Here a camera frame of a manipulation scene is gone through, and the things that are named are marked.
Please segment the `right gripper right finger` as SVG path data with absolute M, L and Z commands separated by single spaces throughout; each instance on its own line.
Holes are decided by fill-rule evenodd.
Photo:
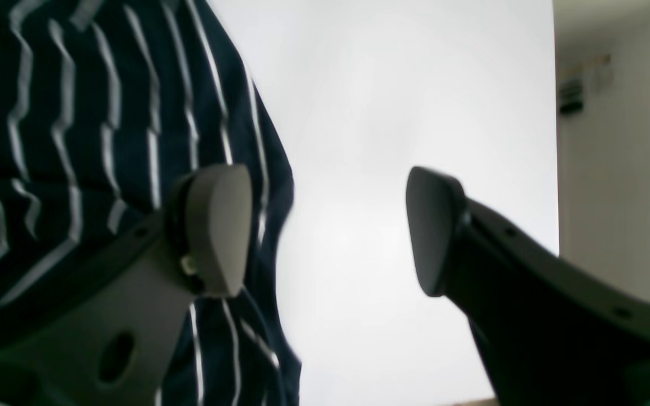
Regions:
M 547 251 L 425 167 L 406 187 L 425 295 L 467 317 L 500 405 L 650 405 L 650 303 Z

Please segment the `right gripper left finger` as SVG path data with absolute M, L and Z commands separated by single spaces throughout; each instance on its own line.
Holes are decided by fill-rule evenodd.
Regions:
M 0 312 L 0 404 L 153 405 L 191 304 L 243 288 L 252 200 L 245 165 L 201 169 L 51 298 Z

